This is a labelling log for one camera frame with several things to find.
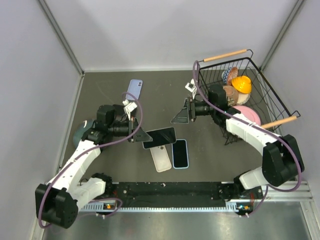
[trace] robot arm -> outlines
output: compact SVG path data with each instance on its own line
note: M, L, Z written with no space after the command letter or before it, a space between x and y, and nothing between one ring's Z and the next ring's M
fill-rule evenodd
M298 174L297 166L291 154L277 139L251 127L252 125L257 125L237 109L228 106L226 92L221 85L212 84L209 87L207 96L209 102L225 112L245 120L249 124L226 117L204 101L194 100L194 90L189 90L192 92L192 97L185 99L182 110L171 120L171 123L187 124L190 121L194 122L198 116L211 116L217 125L243 139L262 155L262 166L244 172L234 178L234 189L239 195L255 187L268 184L278 187ZM296 139L291 135L282 137L275 133L272 134L282 138L290 146L298 159L301 172L303 172L305 167Z
M96 120L85 131L75 152L62 168L62 171L65 171L49 190L44 202L42 220L67 229L76 220L78 211L84 205L100 195L108 197L112 194L113 190L110 187L112 186L110 182L112 180L103 174L94 174L88 182L78 186L88 167L100 155L103 148L95 148L81 157L77 157L97 145L110 142L112 137L129 136L138 127L137 119L134 116L127 118L125 121L117 121L116 118L117 113L114 106L103 105L99 107ZM148 142L152 140L141 128L132 138L129 138L129 142ZM52 183L55 178L51 179L48 184ZM40 184L35 190L37 217L39 216L41 201L49 187L48 184Z

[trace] wooden handle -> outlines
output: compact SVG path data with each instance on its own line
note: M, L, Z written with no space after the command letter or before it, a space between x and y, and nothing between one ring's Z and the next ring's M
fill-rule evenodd
M272 128L277 125L281 125L281 124L285 124L285 123L294 121L296 119L297 119L297 116L290 116L290 117L286 117L286 118L278 120L278 121L269 122L267 124L261 125L260 127L262 127L263 129L269 129L269 128Z
M237 55L237 54L243 54L246 51L247 51L247 49L242 49L242 50L239 50L239 51L229 52L229 53L225 53L225 54L222 54L222 55L205 58L205 59L203 59L203 61L206 63L206 62L210 62L210 61L217 60L217 59L223 59L223 58L230 57L230 56Z

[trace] black wire basket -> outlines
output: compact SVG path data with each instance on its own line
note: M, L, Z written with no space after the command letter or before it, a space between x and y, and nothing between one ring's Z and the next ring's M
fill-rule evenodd
M300 117L300 113L296 110L292 113L282 102L273 87L267 81L257 65L252 61L253 51L244 49L232 53L227 53L215 57L206 58L199 61L200 64L209 61L214 61L237 54L249 54L249 56L232 59L224 62L219 62L209 66L200 66L198 71L198 84L204 95L208 97L208 88L212 84L226 85L223 81L222 74L225 70L230 70L233 67L238 68L237 76L247 76L251 79L252 91L250 97L244 106L253 109L261 120L261 125L268 124L274 121L289 118L291 116ZM281 134L279 129L281 125L268 128L271 132ZM224 127L220 127L223 137L226 139L225 145L237 142L240 140L237 136L228 132Z

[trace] blue smartphone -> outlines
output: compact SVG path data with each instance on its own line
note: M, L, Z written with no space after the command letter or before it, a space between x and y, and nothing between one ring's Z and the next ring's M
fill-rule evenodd
M172 144L172 162L175 169L187 169L189 167L188 147L185 139L177 139Z
M133 96L135 96L136 99L139 99L141 88L142 88L142 83L143 83L142 80L132 79L130 81L127 92L131 93ZM131 101L134 100L134 98L128 94L125 96L125 99L131 100Z

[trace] pink plate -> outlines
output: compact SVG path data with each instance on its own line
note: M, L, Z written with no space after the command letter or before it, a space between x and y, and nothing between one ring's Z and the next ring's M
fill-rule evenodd
M259 126L261 125L261 120L260 120L259 115L250 107L236 105L236 106L233 106L233 108L238 109L251 122L255 122Z

